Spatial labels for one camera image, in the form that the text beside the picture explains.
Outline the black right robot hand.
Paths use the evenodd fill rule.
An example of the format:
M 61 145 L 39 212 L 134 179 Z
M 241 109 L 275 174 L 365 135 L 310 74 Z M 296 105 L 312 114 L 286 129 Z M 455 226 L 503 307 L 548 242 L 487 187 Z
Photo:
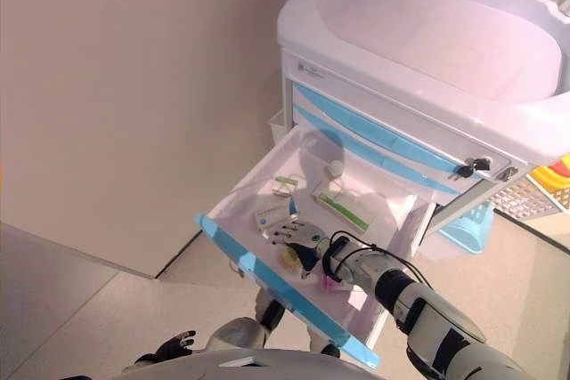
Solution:
M 271 229 L 267 239 L 272 245 L 285 247 L 295 255 L 300 265 L 301 279 L 306 279 L 312 273 L 330 246 L 330 239 L 321 228 L 299 220 L 285 222 Z

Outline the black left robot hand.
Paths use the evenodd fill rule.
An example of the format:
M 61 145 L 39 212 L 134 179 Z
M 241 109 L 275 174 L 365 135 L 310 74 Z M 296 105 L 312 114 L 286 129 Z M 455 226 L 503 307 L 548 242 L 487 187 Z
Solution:
M 195 335 L 195 330 L 188 330 L 173 336 L 155 351 L 156 358 L 165 361 L 192 355 Z

